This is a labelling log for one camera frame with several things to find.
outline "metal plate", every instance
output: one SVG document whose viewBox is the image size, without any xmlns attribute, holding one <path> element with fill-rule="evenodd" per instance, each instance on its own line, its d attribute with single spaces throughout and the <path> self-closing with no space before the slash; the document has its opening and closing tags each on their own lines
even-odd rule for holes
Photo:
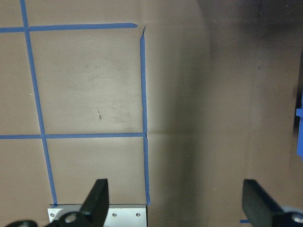
<svg viewBox="0 0 303 227">
<path fill-rule="evenodd" d="M 58 205 L 49 208 L 49 221 L 58 220 L 63 214 L 79 211 L 81 205 Z M 104 227 L 147 227 L 146 205 L 109 205 Z"/>
</svg>

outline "cardboard surface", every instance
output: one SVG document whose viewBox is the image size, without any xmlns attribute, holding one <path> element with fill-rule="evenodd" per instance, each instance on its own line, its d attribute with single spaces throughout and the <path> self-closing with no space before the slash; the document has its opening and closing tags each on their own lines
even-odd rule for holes
<svg viewBox="0 0 303 227">
<path fill-rule="evenodd" d="M 23 33 L 1 33 L 0 135 L 40 134 Z"/>
<path fill-rule="evenodd" d="M 45 225 L 52 198 L 41 140 L 1 140 L 0 160 L 0 225 L 20 219 Z"/>
<path fill-rule="evenodd" d="M 103 178 L 110 204 L 145 203 L 142 138 L 55 139 L 48 147 L 61 204 L 82 204 Z"/>
<path fill-rule="evenodd" d="M 17 9 L 13 4 L 19 2 L 1 4 Z M 244 178 L 259 181 L 280 205 L 303 207 L 303 164 L 293 130 L 302 2 L 28 0 L 26 6 L 30 26 L 139 25 L 30 32 L 47 134 L 142 132 L 139 39 L 146 26 L 149 226 L 243 226 Z M 19 14 L 3 15 L 4 22 L 20 19 Z M 23 93 L 31 84 L 24 34 L 1 38 L 7 44 L 0 49 L 1 68 L 8 78 L 1 87 L 0 114 L 5 119 L 26 107 L 31 118 L 23 124 L 0 120 L 0 130 L 39 134 L 34 99 Z M 11 61 L 18 62 L 18 70 Z M 8 95 L 11 86 L 16 89 Z M 15 168 L 7 152 L 19 150 L 25 141 L 0 140 L 0 166 L 7 165 L 11 174 Z M 142 138 L 47 143 L 59 203 L 82 202 L 99 177 L 109 178 L 111 202 L 146 202 Z M 39 149 L 34 160 L 42 165 L 41 145 Z M 41 167 L 31 166 L 36 172 Z M 22 174 L 27 190 L 32 182 Z M 42 178 L 33 182 L 47 182 L 45 174 Z M 4 180 L 1 191 L 11 198 L 12 179 Z M 47 193 L 43 200 L 33 192 L 24 200 L 36 204 L 39 211 L 26 215 L 38 221 L 43 219 L 40 208 L 50 203 L 49 187 L 42 191 Z M 20 200 L 10 202 L 4 222 L 16 219 L 12 207 Z"/>
<path fill-rule="evenodd" d="M 0 27 L 22 27 L 22 16 L 18 0 L 0 1 Z"/>
<path fill-rule="evenodd" d="M 47 134 L 142 131 L 140 36 L 139 28 L 31 33 Z"/>
</svg>

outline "blue painter's tape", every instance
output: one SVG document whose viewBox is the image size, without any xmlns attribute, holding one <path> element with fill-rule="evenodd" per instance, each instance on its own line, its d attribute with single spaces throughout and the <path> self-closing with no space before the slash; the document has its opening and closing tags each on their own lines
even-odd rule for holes
<svg viewBox="0 0 303 227">
<path fill-rule="evenodd" d="M 145 196 L 146 204 L 150 205 L 150 185 L 148 173 L 148 141 L 147 141 L 147 101 L 146 101 L 146 77 L 145 77 L 145 27 L 142 31 L 140 39 L 140 69 L 141 69 L 141 93 L 142 93 L 142 120 L 143 120 L 143 152 L 144 152 L 144 180 L 145 180 Z"/>
<path fill-rule="evenodd" d="M 295 115 L 298 117 L 303 117 L 303 109 L 297 109 Z"/>
<path fill-rule="evenodd" d="M 300 117 L 299 122 L 299 134 L 298 134 L 298 142 L 297 142 L 297 154 L 301 157 L 303 161 L 303 95 L 301 97 L 301 109 L 297 109 L 296 115 Z"/>
<path fill-rule="evenodd" d="M 0 33 L 24 32 L 24 27 L 0 27 Z"/>
<path fill-rule="evenodd" d="M 303 161 L 303 117 L 300 117 L 297 154 Z"/>
<path fill-rule="evenodd" d="M 41 135 L 0 135 L 0 140 L 41 139 Z"/>
<path fill-rule="evenodd" d="M 46 134 L 47 139 L 66 138 L 114 138 L 114 137 L 143 137 L 144 133 L 99 133 L 99 134 Z"/>
<path fill-rule="evenodd" d="M 240 220 L 240 223 L 241 224 L 248 224 L 248 223 L 250 223 L 250 221 L 249 220 Z"/>
<path fill-rule="evenodd" d="M 48 179 L 49 179 L 49 183 L 50 183 L 50 187 L 51 187 L 53 203 L 54 203 L 54 205 L 56 205 L 57 196 L 56 196 L 55 186 L 54 186 L 54 182 L 53 182 L 53 173 L 52 173 L 51 162 L 50 162 L 49 154 L 48 154 L 47 141 L 46 141 L 46 137 L 45 137 L 42 110 L 41 110 L 40 97 L 39 97 L 39 91 L 38 91 L 38 83 L 37 83 L 37 79 L 36 79 L 34 57 L 33 57 L 32 45 L 30 42 L 30 35 L 29 35 L 29 30 L 28 30 L 27 10 L 26 10 L 26 5 L 25 5 L 25 0 L 20 0 L 20 6 L 21 6 L 23 27 L 24 27 L 24 33 L 25 33 L 25 40 L 26 40 L 26 45 L 27 45 L 28 61 L 29 61 L 30 72 L 31 72 L 31 76 L 32 76 L 32 83 L 33 83 L 33 89 L 34 89 L 34 94 L 35 94 L 35 102 L 36 102 L 36 108 L 37 108 L 37 113 L 38 113 L 41 139 L 42 139 L 43 150 L 44 150 L 45 161 L 46 161 L 46 168 L 47 168 Z"/>
<path fill-rule="evenodd" d="M 115 23 L 115 24 L 31 26 L 28 29 L 30 32 L 37 32 L 37 31 L 58 31 L 58 30 L 136 28 L 136 27 L 138 27 L 138 25 L 133 23 Z"/>
</svg>

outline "blue object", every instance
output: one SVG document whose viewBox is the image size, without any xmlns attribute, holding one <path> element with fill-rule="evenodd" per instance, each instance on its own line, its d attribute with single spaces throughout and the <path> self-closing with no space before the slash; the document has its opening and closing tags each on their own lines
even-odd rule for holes
<svg viewBox="0 0 303 227">
<path fill-rule="evenodd" d="M 303 161 L 303 109 L 302 109 L 302 106 L 301 106 L 301 109 L 296 110 L 296 116 L 300 117 L 297 154 L 301 157 L 301 159 Z"/>
<path fill-rule="evenodd" d="M 240 220 L 240 223 L 241 224 L 248 224 L 248 223 L 250 223 L 250 221 L 249 220 Z"/>
<path fill-rule="evenodd" d="M 146 204 L 150 205 L 150 185 L 148 175 L 148 141 L 147 141 L 147 101 L 146 101 L 146 78 L 145 78 L 145 27 L 140 39 L 140 67 L 141 67 L 141 93 L 142 93 L 142 120 L 143 120 L 143 152 L 144 152 L 144 179 Z"/>
</svg>

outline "black plastic part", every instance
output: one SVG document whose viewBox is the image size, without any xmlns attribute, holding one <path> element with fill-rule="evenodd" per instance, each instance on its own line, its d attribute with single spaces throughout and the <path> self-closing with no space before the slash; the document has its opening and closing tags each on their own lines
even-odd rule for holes
<svg viewBox="0 0 303 227">
<path fill-rule="evenodd" d="M 96 180 L 88 197 L 83 203 L 80 213 L 94 226 L 103 226 L 109 207 L 107 179 Z"/>
<path fill-rule="evenodd" d="M 244 180 L 242 208 L 253 227 L 303 227 L 293 219 L 301 214 L 285 213 L 255 180 Z"/>
<path fill-rule="evenodd" d="M 6 227 L 37 227 L 37 223 L 31 220 L 15 221 Z"/>
</svg>

